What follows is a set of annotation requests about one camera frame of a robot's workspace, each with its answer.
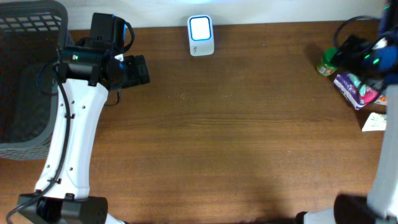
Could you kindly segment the green lid jar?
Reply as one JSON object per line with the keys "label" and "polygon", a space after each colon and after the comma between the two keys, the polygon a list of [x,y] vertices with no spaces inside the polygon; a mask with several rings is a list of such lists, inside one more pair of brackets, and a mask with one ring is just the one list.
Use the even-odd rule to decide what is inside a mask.
{"label": "green lid jar", "polygon": [[332,63],[332,59],[337,53],[337,48],[329,48],[322,56],[317,65],[317,71],[323,76],[329,76],[337,71],[338,67]]}

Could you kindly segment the pink purple tissue pack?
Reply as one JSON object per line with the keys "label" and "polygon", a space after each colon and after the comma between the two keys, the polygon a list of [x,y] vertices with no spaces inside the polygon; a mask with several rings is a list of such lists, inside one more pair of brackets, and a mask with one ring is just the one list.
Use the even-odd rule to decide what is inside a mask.
{"label": "pink purple tissue pack", "polygon": [[339,92],[347,99],[347,101],[352,105],[352,107],[356,110],[360,110],[366,105],[370,105],[371,103],[376,103],[374,101],[375,97],[379,94],[379,91],[382,87],[382,81],[369,79],[365,82],[367,86],[366,94],[364,96],[359,96],[356,94],[354,85],[351,80],[348,78],[349,72],[345,72],[342,74],[337,74],[336,78],[333,80],[334,86],[337,87]]}

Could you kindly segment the white tube with tan cap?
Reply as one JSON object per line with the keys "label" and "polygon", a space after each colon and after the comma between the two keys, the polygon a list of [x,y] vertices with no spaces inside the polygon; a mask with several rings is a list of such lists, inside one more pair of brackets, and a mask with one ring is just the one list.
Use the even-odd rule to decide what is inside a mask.
{"label": "white tube with tan cap", "polygon": [[368,131],[385,131],[387,124],[387,115],[372,112],[367,118],[365,124],[362,127],[362,132]]}

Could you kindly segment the teal wet wipes pack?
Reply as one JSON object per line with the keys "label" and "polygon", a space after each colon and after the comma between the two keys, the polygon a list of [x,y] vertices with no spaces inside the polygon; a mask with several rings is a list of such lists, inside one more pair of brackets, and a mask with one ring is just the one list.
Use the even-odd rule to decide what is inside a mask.
{"label": "teal wet wipes pack", "polygon": [[361,79],[355,74],[349,73],[348,78],[351,80],[354,85],[356,94],[359,96],[364,96],[366,94],[367,86],[365,82],[361,81]]}

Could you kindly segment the orange small tissue box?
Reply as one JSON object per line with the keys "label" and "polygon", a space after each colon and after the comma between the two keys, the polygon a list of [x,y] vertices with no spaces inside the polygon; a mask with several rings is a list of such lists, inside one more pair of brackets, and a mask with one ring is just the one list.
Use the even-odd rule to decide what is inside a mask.
{"label": "orange small tissue box", "polygon": [[384,95],[381,95],[377,100],[376,104],[386,106],[387,105],[387,98]]}

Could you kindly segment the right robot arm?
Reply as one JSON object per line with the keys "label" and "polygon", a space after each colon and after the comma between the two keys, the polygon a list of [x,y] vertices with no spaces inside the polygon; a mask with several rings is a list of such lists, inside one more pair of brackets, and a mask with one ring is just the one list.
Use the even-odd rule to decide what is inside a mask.
{"label": "right robot arm", "polygon": [[373,187],[367,196],[339,194],[334,206],[300,212],[292,223],[397,223],[397,1],[386,1],[377,39],[355,35],[328,50],[320,71],[341,68],[333,83],[356,108],[386,97],[386,130]]}

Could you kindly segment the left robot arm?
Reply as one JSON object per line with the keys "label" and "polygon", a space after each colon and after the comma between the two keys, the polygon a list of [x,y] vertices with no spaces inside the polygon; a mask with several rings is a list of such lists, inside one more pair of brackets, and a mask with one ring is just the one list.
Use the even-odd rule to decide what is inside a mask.
{"label": "left robot arm", "polygon": [[35,190],[12,214],[32,223],[117,223],[104,197],[90,195],[90,161],[108,93],[150,82],[143,56],[127,55],[130,23],[94,13],[88,37],[63,48],[52,63],[58,86],[55,127]]}

